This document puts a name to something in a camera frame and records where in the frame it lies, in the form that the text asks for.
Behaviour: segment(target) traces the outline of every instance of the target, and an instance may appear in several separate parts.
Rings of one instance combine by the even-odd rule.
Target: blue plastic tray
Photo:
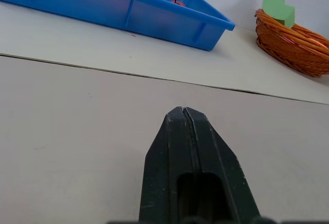
[[[3,0],[212,50],[235,24],[204,0]]]

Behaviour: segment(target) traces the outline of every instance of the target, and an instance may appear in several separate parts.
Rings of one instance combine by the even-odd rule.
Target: green block
[[[295,8],[286,5],[284,0],[263,0],[263,10],[286,27],[295,24]]]

